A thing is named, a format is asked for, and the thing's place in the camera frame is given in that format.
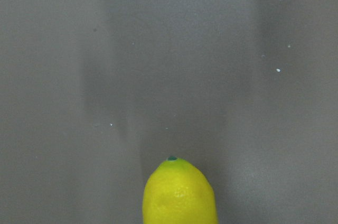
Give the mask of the yellow lemon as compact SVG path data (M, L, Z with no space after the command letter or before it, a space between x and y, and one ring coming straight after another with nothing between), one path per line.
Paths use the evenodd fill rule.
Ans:
M170 156L148 178L143 223L218 223L212 186L190 162Z

